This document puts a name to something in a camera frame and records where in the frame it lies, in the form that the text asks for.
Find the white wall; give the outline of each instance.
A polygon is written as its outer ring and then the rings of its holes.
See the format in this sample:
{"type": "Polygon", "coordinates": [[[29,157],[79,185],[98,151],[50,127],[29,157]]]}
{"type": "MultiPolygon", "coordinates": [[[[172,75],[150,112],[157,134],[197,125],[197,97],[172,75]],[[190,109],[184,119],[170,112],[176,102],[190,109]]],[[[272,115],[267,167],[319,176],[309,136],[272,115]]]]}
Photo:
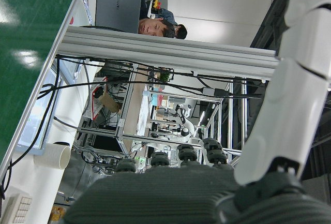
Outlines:
{"type": "Polygon", "coordinates": [[[168,0],[187,39],[250,46],[272,0],[168,0]]]}

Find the laptop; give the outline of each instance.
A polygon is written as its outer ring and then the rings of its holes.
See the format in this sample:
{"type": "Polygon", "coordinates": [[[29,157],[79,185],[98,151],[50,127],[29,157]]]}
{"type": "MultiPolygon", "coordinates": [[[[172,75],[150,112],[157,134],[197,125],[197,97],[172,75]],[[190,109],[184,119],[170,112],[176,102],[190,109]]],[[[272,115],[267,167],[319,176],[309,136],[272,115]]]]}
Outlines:
{"type": "Polygon", "coordinates": [[[97,0],[96,26],[138,33],[141,0],[97,0]]]}

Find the yellow object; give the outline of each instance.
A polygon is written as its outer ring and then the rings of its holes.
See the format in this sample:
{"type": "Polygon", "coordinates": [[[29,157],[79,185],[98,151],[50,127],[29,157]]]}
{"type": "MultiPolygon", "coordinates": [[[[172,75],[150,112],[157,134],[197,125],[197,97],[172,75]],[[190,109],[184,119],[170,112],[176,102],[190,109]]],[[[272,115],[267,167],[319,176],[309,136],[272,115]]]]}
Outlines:
{"type": "Polygon", "coordinates": [[[52,207],[50,216],[51,221],[59,221],[65,214],[66,210],[63,207],[52,207]]]}
{"type": "Polygon", "coordinates": [[[157,8],[157,4],[158,4],[159,0],[155,0],[154,4],[153,4],[153,8],[157,8]]]}

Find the man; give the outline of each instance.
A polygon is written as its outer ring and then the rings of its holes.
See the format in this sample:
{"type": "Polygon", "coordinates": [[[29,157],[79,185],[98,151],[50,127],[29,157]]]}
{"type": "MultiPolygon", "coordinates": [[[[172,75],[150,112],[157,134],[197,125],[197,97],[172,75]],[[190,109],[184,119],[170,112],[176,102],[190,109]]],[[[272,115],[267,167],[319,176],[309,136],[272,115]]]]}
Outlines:
{"type": "Polygon", "coordinates": [[[175,27],[173,24],[163,18],[149,19],[147,12],[145,0],[141,0],[138,34],[168,38],[175,37],[175,27]]]}

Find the green panel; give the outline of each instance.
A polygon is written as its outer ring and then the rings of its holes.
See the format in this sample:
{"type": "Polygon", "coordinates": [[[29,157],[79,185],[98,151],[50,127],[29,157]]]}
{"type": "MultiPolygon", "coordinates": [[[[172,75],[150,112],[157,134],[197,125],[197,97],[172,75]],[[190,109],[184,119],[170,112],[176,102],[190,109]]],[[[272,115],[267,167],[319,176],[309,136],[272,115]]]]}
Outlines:
{"type": "Polygon", "coordinates": [[[0,0],[0,160],[72,0],[0,0]]]}

